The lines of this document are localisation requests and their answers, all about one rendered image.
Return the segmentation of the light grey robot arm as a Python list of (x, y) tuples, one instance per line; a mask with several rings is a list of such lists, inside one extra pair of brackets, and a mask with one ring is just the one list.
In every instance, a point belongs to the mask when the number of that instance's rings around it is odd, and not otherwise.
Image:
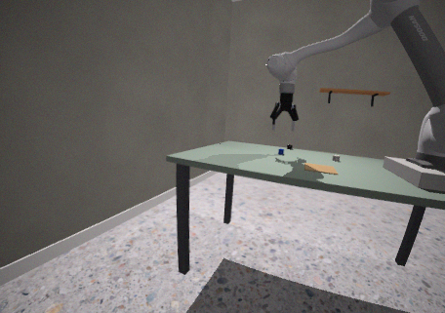
[(391, 26), (433, 105), (422, 123), (416, 157), (406, 161), (445, 171), (445, 52), (419, 10), (420, 0), (371, 0), (370, 8), (365, 17), (340, 36), (271, 56), (267, 69), (274, 77), (283, 78), (279, 80), (280, 94), (293, 94), (297, 64), (302, 59), (342, 48)]

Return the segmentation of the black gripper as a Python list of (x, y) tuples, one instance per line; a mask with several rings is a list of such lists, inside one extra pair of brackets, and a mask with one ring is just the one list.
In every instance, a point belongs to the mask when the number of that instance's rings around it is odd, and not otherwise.
[[(289, 102), (289, 101), (291, 101), (291, 102)], [(272, 111), (272, 113), (270, 115), (270, 118), (273, 119), (272, 120), (272, 130), (273, 131), (276, 131), (276, 121), (277, 121), (276, 118), (281, 114), (282, 111), (289, 112), (289, 114), (290, 114), (290, 116), (291, 116), (291, 118), (293, 120), (292, 121), (292, 129), (291, 129), (291, 131), (292, 132), (295, 131), (296, 121), (299, 120), (299, 117), (298, 117), (298, 113), (297, 113), (297, 110), (296, 110), (296, 105), (295, 104), (292, 105), (292, 102), (293, 102), (293, 94), (289, 94), (289, 93), (281, 93), (280, 94), (280, 103), (279, 102), (275, 103), (275, 107), (274, 107), (274, 109), (273, 109), (273, 111)], [(280, 106), (280, 108), (279, 108), (279, 106)]]

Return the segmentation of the tan mottled mat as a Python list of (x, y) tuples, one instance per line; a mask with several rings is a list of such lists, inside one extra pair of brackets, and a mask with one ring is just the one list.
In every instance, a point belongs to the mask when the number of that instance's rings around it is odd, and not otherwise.
[(338, 174), (334, 167), (324, 166), (324, 165), (316, 165), (316, 164), (309, 164), (309, 163), (304, 163), (304, 170), (305, 171), (318, 172), (318, 173), (332, 174), (332, 175), (337, 175)]

